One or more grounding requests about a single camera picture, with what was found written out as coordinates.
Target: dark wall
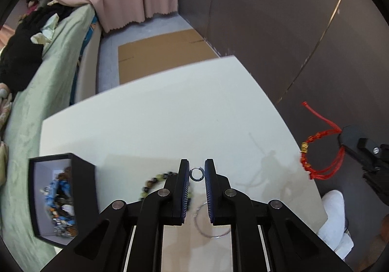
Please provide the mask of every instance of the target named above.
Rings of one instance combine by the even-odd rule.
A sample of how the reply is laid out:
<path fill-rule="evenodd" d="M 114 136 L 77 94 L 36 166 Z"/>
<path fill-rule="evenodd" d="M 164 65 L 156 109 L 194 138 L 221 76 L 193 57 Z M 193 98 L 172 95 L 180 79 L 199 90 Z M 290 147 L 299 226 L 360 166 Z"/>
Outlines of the dark wall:
<path fill-rule="evenodd" d="M 371 0 L 342 0 L 328 32 L 285 94 L 337 1 L 179 0 L 179 12 L 221 56 L 235 55 L 242 62 L 277 104 L 297 143 L 328 128 L 302 101 L 341 127 L 359 124 L 376 142 L 389 142 L 389 27 Z M 310 148 L 312 165 L 326 167 L 337 153 L 336 137 Z M 333 189 L 344 194 L 355 243 L 346 261 L 356 267 L 389 207 L 348 157 L 333 178 L 317 186 L 321 194 Z"/>

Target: metal screw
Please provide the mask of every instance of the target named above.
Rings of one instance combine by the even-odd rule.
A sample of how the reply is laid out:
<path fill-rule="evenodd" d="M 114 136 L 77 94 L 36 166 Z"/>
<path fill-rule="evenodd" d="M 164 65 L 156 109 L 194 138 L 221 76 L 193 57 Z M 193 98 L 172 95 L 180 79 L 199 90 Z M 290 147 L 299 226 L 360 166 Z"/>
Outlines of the metal screw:
<path fill-rule="evenodd" d="M 283 204 L 278 199 L 274 199 L 270 202 L 270 206 L 272 206 L 274 209 L 280 209 L 283 207 Z"/>
<path fill-rule="evenodd" d="M 224 191 L 224 193 L 229 197 L 234 197 L 237 194 L 236 190 L 234 189 L 227 189 Z"/>
<path fill-rule="evenodd" d="M 113 209 L 121 209 L 124 206 L 123 201 L 115 201 L 112 203 Z"/>
<path fill-rule="evenodd" d="M 158 191 L 159 196 L 168 196 L 170 194 L 170 191 L 168 189 L 160 189 Z"/>

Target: cardboard sheet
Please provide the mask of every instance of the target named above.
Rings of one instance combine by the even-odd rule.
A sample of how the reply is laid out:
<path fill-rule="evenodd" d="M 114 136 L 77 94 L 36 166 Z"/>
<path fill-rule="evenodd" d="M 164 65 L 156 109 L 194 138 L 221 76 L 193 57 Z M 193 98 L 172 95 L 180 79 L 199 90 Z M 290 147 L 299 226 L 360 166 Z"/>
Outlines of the cardboard sheet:
<path fill-rule="evenodd" d="M 213 58 L 217 55 L 194 29 L 134 41 L 119 46 L 120 84 Z"/>

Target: small metal ring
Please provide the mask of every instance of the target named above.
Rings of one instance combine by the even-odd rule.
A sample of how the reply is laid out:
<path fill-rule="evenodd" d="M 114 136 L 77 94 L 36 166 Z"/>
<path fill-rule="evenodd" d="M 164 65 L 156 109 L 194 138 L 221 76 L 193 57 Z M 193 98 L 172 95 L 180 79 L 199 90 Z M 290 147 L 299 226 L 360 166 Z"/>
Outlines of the small metal ring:
<path fill-rule="evenodd" d="M 193 171 L 193 170 L 200 170 L 200 171 L 201 171 L 202 176 L 201 176 L 200 179 L 196 179 L 196 178 L 194 178 L 194 177 L 192 176 L 192 171 Z M 195 181 L 195 182 L 200 182 L 200 181 L 204 178 L 204 175 L 205 175 L 205 173 L 204 173 L 204 169 L 203 169 L 202 167 L 193 168 L 192 170 L 189 171 L 189 176 L 190 176 L 190 178 L 191 178 L 193 181 Z"/>
<path fill-rule="evenodd" d="M 195 223 L 194 225 L 196 226 L 196 229 L 198 230 L 198 232 L 199 232 L 202 236 L 207 237 L 207 238 L 210 238 L 210 239 L 217 239 L 217 238 L 221 238 L 221 237 L 223 237 L 223 236 L 225 236 L 225 235 L 228 235 L 228 234 L 231 232 L 231 228 L 230 228 L 229 230 L 227 230 L 225 233 L 223 233 L 222 235 L 219 235 L 219 236 L 208 235 L 207 233 L 204 233 L 204 232 L 202 232 L 202 231 L 200 230 L 200 227 L 197 225 L 197 215 L 198 215 L 198 212 L 200 211 L 200 209 L 201 209 L 204 205 L 206 205 L 206 204 L 208 204 L 208 203 L 207 203 L 207 202 L 202 203 L 202 204 L 196 209 L 196 212 L 195 212 L 195 214 L 194 214 L 194 216 L 193 216 L 194 223 Z"/>

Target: gold bead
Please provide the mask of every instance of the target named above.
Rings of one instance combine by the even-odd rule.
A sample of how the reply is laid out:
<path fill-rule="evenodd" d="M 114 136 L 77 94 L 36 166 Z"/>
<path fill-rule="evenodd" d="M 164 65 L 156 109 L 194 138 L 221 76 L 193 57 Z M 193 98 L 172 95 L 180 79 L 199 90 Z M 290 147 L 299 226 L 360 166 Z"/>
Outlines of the gold bead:
<path fill-rule="evenodd" d="M 302 153 L 308 153 L 308 143 L 307 142 L 303 142 L 302 144 L 301 144 L 301 152 Z"/>

